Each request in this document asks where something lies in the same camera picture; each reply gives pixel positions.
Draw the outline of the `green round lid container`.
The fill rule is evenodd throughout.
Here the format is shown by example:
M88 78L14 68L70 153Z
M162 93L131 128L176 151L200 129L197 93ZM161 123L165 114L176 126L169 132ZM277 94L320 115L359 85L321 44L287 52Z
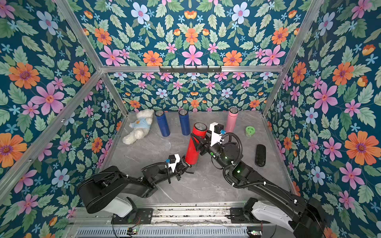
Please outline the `green round lid container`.
M256 129L252 126L248 126L245 128L245 135L247 137L252 137L256 133Z

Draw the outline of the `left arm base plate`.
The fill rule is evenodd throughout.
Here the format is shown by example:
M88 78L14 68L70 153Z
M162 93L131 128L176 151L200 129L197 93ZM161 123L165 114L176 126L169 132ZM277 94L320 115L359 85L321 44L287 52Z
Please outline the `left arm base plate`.
M126 217L114 215L112 225L142 225L150 224L153 217L152 208L136 208L133 209Z

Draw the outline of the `pink thermos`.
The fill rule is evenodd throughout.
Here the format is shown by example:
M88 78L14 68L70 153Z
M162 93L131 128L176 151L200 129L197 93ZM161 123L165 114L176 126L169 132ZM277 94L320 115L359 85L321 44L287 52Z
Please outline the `pink thermos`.
M239 110L236 107L231 107L228 112L226 132L234 132L236 121L238 118Z

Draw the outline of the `white teddy bear toy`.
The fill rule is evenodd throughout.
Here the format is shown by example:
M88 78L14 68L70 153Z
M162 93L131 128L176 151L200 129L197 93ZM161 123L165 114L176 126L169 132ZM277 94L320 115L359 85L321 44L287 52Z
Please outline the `white teddy bear toy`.
M133 130L122 139L122 142L126 145L130 145L147 136L153 122L153 115L153 109L138 112L136 114L137 120L130 124L130 128Z

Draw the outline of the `black hook rail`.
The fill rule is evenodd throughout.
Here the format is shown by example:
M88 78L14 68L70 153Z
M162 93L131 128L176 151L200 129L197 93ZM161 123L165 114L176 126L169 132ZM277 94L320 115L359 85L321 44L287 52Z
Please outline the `black hook rail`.
M159 67L161 73L220 73L222 67L218 66L164 66Z

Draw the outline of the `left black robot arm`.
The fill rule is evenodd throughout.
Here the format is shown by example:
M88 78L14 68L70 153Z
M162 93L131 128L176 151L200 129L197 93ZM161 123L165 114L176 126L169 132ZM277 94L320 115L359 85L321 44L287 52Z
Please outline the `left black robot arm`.
M158 183L171 182L173 177L180 180L188 168L185 162L158 162L142 168L143 176L135 178L124 174L116 166L110 166L83 181L77 187L77 193L87 213L106 211L123 218L136 206L130 198L121 198L122 193L148 198L157 191Z

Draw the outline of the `red thermos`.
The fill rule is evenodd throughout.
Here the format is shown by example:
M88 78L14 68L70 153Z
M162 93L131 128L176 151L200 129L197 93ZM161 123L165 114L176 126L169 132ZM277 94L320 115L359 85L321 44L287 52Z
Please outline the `red thermos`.
M195 123L193 125L190 142L187 149L185 162L190 166L193 166L197 163L199 157L199 146L200 143L205 139L207 133L207 126L204 123Z

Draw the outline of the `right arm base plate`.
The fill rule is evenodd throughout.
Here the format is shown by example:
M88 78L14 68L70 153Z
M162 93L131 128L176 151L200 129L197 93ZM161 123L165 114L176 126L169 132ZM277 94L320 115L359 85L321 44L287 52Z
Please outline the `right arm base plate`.
M260 221L249 211L245 210L243 207L231 207L230 214L226 217L233 224L269 224L266 221Z

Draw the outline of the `blue thermos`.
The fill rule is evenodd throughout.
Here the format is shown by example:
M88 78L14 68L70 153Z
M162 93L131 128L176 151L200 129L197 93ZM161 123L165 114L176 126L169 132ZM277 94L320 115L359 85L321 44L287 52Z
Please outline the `blue thermos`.
M181 109L178 112L182 134L188 136L191 133L189 113L186 109Z
M157 123L158 123L162 136L168 137L170 135L170 129L166 119L165 112L163 110L155 111L155 116L156 116Z

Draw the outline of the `black oval case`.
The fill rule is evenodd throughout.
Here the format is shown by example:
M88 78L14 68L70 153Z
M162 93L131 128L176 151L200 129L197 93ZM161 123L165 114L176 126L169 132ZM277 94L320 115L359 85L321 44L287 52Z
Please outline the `black oval case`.
M258 144L256 147L255 164L258 167L264 167L266 164L266 147L263 144Z

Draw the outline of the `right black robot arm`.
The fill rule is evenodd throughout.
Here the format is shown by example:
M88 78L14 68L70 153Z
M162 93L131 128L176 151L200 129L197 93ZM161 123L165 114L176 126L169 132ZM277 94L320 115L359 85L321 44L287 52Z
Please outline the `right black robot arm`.
M284 190L242 162L243 145L234 133L223 135L216 144L208 136L191 134L191 139L200 155L208 153L222 167L223 177L232 187L247 189L268 201L248 200L247 216L283 227L296 238L323 237L326 217L321 203Z

